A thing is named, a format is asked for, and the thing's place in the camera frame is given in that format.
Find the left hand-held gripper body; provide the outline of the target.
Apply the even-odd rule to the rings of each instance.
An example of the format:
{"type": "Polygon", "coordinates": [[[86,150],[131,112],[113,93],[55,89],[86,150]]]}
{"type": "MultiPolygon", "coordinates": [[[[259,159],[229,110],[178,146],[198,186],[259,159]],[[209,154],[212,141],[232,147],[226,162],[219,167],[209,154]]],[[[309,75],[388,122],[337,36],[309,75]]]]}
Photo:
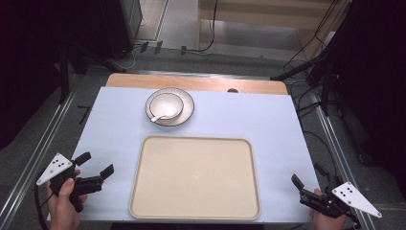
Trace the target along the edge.
{"type": "Polygon", "coordinates": [[[58,196],[62,184],[68,178],[73,178],[75,181],[75,188],[70,194],[70,202],[74,205],[75,210],[80,213],[83,210],[83,205],[79,200],[79,196],[100,191],[104,179],[102,179],[100,175],[77,177],[75,174],[77,166],[74,163],[75,159],[68,159],[64,155],[57,153],[42,175],[36,180],[36,185],[39,186],[49,181],[50,189],[55,196],[58,196]]]}

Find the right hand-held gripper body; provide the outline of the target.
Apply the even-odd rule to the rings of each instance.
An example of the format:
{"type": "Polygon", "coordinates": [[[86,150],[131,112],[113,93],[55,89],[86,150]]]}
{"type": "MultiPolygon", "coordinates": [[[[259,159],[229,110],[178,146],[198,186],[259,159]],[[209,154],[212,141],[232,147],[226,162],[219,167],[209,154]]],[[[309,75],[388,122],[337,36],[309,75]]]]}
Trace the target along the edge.
{"type": "Polygon", "coordinates": [[[299,191],[300,202],[325,216],[339,218],[344,215],[354,222],[356,229],[361,228],[359,219],[350,209],[365,212],[376,218],[382,214],[350,183],[344,182],[339,176],[329,175],[325,192],[316,195],[306,188],[299,191]]]}

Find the person's right hand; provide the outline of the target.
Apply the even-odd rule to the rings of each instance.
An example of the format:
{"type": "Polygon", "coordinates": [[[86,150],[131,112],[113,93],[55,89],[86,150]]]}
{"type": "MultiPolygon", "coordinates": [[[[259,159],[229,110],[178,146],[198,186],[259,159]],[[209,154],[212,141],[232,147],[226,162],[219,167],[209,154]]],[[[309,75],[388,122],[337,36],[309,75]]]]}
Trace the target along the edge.
{"type": "Polygon", "coordinates": [[[312,218],[315,230],[342,230],[346,221],[344,215],[339,218],[331,218],[314,209],[309,210],[309,216],[312,218]]]}

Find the person's left hand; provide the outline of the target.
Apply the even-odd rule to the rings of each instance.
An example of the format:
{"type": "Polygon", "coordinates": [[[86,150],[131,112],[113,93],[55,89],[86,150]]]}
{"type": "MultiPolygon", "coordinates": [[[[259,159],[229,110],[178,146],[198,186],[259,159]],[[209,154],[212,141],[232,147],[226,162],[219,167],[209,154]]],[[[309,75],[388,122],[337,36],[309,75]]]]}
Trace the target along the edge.
{"type": "Polygon", "coordinates": [[[61,186],[58,195],[54,195],[47,182],[47,201],[51,215],[50,230],[79,230],[80,214],[70,202],[70,194],[75,188],[73,178],[68,178],[61,186]]]}

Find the light blue table mat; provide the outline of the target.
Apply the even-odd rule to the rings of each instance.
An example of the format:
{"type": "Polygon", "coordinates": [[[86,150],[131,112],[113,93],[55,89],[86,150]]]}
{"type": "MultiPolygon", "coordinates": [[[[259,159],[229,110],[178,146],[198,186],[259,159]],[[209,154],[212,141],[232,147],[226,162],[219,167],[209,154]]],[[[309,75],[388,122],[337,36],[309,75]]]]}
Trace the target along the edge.
{"type": "Polygon", "coordinates": [[[84,221],[134,221],[129,204],[139,153],[151,135],[242,138],[253,149],[259,188],[258,224],[308,222],[291,181],[301,178],[308,189],[318,187],[294,105],[285,95],[193,91],[194,112],[180,126],[158,126],[146,114],[151,90],[104,87],[90,112],[74,151],[92,157],[80,168],[94,176],[107,166],[114,173],[101,191],[89,196],[84,221]]]}

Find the white spoon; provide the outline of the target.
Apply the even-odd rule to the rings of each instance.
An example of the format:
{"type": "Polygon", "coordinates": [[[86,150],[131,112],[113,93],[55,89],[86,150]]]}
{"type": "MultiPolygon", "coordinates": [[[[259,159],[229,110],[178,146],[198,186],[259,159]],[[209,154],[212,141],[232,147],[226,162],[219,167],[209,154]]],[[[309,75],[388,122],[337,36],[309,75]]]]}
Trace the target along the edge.
{"type": "Polygon", "coordinates": [[[160,115],[154,115],[151,119],[150,119],[150,121],[152,122],[152,123],[156,123],[158,120],[161,120],[161,119],[172,119],[172,118],[174,118],[174,117],[176,117],[176,116],[178,116],[179,115],[179,112],[163,112],[162,114],[160,114],[160,115]]]}

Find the black stand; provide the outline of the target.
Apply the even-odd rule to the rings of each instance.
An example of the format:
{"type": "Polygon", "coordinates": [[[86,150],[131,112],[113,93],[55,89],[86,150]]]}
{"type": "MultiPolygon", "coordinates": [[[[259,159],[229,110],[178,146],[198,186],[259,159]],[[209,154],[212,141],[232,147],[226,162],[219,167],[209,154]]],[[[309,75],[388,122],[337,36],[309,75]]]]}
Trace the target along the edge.
{"type": "Polygon", "coordinates": [[[322,84],[322,96],[320,100],[320,107],[324,114],[328,115],[327,103],[328,93],[331,84],[333,65],[330,63],[328,50],[324,49],[317,57],[279,75],[271,77],[271,81],[285,81],[304,70],[311,69],[306,77],[306,82],[309,86],[315,87],[319,83],[322,84]]]}
{"type": "Polygon", "coordinates": [[[68,61],[71,61],[74,69],[80,74],[85,74],[87,71],[85,61],[82,57],[79,57],[79,54],[85,54],[113,73],[125,73],[124,68],[115,67],[112,63],[77,42],[59,41],[60,104],[67,100],[70,93],[68,61]]]}

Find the beige rectangular tray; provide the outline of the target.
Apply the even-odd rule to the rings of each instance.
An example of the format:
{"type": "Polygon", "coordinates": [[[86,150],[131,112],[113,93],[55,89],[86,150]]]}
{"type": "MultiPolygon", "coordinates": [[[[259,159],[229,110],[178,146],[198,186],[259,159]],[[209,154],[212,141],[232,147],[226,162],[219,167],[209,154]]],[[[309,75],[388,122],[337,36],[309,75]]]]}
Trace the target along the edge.
{"type": "Polygon", "coordinates": [[[253,220],[260,202],[245,139],[149,136],[129,210],[136,219],[253,220]]]}

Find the white bowl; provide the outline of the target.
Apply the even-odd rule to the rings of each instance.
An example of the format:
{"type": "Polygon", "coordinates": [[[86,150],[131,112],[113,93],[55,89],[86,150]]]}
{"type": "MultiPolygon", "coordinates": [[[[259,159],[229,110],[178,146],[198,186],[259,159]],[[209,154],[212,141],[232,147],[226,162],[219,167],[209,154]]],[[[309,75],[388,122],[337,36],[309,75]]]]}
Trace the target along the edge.
{"type": "Polygon", "coordinates": [[[163,93],[155,96],[148,106],[152,117],[160,115],[163,112],[179,112],[180,114],[183,107],[184,104],[181,98],[172,93],[163,93]]]}

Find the black curtain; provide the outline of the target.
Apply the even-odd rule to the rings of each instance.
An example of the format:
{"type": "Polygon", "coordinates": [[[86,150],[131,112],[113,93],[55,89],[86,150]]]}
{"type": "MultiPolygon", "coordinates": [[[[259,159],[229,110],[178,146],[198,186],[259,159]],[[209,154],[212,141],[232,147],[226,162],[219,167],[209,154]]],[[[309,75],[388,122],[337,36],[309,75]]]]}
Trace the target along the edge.
{"type": "Polygon", "coordinates": [[[363,160],[406,198],[406,0],[352,0],[328,56],[363,160]]]}
{"type": "Polygon", "coordinates": [[[0,0],[0,150],[65,83],[55,68],[89,0],[0,0]]]}

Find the white dark-rimmed plate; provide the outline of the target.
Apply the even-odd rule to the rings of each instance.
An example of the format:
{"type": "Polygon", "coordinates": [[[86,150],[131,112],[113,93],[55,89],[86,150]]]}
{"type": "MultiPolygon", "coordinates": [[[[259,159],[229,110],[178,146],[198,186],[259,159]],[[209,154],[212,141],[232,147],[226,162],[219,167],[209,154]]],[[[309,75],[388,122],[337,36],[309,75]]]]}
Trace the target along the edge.
{"type": "Polygon", "coordinates": [[[189,120],[189,118],[191,117],[191,115],[193,114],[194,111],[194,101],[192,99],[192,96],[179,88],[173,88],[173,87],[169,87],[169,88],[163,88],[160,90],[157,90],[156,92],[154,92],[153,94],[151,94],[149,96],[149,98],[147,99],[146,102],[146,114],[148,116],[149,119],[152,118],[152,114],[149,111],[149,104],[151,102],[151,100],[159,95],[159,94],[163,94],[163,93],[172,93],[175,94],[177,96],[179,96],[181,98],[181,100],[183,101],[184,107],[182,112],[175,118],[173,119],[169,119],[169,120],[158,120],[155,124],[160,125],[160,126],[165,126],[165,127],[174,127],[174,126],[179,126],[183,123],[185,123],[187,120],[189,120]]]}

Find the wooden table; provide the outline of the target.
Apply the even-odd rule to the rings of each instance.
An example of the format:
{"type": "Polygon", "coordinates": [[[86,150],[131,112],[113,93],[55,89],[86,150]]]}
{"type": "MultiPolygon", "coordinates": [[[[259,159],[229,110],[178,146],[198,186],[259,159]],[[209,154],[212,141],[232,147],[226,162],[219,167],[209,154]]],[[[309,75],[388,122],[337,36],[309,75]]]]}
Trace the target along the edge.
{"type": "Polygon", "coordinates": [[[109,87],[167,88],[176,87],[184,90],[228,92],[231,89],[238,93],[255,93],[287,95],[283,82],[274,80],[235,80],[224,78],[204,78],[170,76],[158,74],[112,74],[107,83],[109,87]]]}

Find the dark cabinet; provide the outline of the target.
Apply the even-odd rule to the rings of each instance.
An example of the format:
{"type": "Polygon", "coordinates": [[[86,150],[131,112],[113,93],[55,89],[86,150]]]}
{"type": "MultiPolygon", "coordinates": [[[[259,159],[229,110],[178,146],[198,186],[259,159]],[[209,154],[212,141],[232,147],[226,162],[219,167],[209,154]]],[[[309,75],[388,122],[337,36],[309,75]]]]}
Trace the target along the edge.
{"type": "Polygon", "coordinates": [[[143,19],[140,0],[99,0],[107,56],[122,58],[133,47],[143,19]]]}

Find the wooden platform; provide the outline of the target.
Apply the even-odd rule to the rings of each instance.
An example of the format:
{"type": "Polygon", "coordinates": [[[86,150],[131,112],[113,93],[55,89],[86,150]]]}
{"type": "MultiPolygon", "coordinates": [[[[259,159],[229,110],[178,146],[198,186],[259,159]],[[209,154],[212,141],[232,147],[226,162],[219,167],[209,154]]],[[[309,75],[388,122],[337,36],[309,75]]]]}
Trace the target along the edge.
{"type": "Polygon", "coordinates": [[[201,21],[269,25],[296,30],[307,59],[315,58],[325,39],[346,16],[350,0],[197,0],[197,40],[201,21]]]}

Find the metal floor rail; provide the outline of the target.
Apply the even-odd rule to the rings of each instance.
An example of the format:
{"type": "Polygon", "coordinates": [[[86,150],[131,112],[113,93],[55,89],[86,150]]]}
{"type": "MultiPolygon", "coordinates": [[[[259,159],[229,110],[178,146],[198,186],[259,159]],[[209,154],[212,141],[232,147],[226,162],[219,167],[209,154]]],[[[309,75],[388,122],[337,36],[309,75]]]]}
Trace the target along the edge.
{"type": "Polygon", "coordinates": [[[55,155],[52,143],[66,119],[76,92],[59,103],[54,93],[25,124],[11,143],[0,150],[0,230],[37,230],[36,206],[47,210],[43,202],[47,192],[35,186],[40,171],[55,155]]]}
{"type": "MultiPolygon", "coordinates": [[[[327,138],[328,146],[332,153],[337,172],[340,173],[345,182],[350,182],[355,188],[359,188],[329,117],[325,115],[320,106],[316,108],[316,111],[327,138]]],[[[377,230],[373,216],[358,210],[354,210],[353,212],[359,218],[362,230],[377,230]]]]}

